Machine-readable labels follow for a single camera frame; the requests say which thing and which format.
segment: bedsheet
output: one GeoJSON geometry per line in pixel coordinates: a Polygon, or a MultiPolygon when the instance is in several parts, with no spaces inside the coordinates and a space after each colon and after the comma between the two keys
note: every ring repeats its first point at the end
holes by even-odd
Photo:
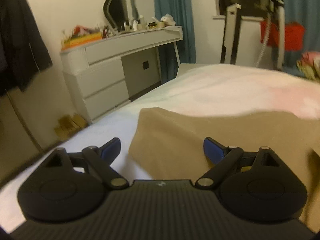
{"type": "MultiPolygon", "coordinates": [[[[121,153],[111,167],[130,182],[151,179],[128,157],[128,149],[140,110],[156,106],[192,116],[234,116],[268,110],[318,119],[320,86],[276,71],[224,64],[207,65],[190,70],[107,115],[61,144],[61,147],[68,152],[77,152],[90,145],[100,147],[113,137],[119,137],[121,153]]],[[[46,156],[0,191],[0,226],[8,233],[25,221],[17,202],[17,191],[46,156]]]]}

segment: dark garment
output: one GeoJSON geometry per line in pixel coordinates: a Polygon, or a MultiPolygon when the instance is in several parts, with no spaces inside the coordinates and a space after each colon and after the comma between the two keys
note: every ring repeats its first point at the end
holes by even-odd
{"type": "Polygon", "coordinates": [[[26,0],[0,0],[0,33],[0,95],[16,86],[24,91],[36,73],[52,65],[26,0]]]}

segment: ribbed black surface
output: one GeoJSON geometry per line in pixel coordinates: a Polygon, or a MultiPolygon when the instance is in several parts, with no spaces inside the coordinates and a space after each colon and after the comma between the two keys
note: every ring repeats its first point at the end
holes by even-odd
{"type": "Polygon", "coordinates": [[[136,181],[112,192],[83,219],[55,225],[28,220],[11,234],[16,240],[308,240],[313,235],[298,220],[276,225],[241,220],[213,192],[189,181],[136,181]]]}

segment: curtain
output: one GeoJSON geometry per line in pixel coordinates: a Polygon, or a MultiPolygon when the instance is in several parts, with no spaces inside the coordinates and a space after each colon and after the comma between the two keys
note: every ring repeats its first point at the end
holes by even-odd
{"type": "Polygon", "coordinates": [[[286,23],[298,22],[306,32],[303,40],[303,50],[286,52],[284,64],[295,66],[305,51],[320,51],[320,0],[284,0],[286,23]]]}
{"type": "MultiPolygon", "coordinates": [[[[165,14],[170,14],[176,25],[183,28],[183,41],[178,41],[178,51],[181,63],[196,63],[196,45],[193,27],[191,0],[155,0],[156,18],[160,20],[165,14]]],[[[166,83],[176,77],[178,63],[173,43],[160,46],[161,80],[166,83]]]]}

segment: red laundry basket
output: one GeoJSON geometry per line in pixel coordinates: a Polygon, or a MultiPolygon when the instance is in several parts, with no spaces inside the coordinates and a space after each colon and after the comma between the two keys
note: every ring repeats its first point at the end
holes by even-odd
{"type": "MultiPolygon", "coordinates": [[[[263,43],[263,37],[266,31],[267,22],[263,21],[260,23],[261,28],[261,43],[263,43]]],[[[297,23],[289,23],[285,25],[285,46],[284,49],[287,51],[302,50],[303,48],[303,35],[305,28],[297,23]]],[[[274,23],[271,24],[270,36],[268,40],[268,46],[278,47],[279,46],[279,29],[274,23]]]]}

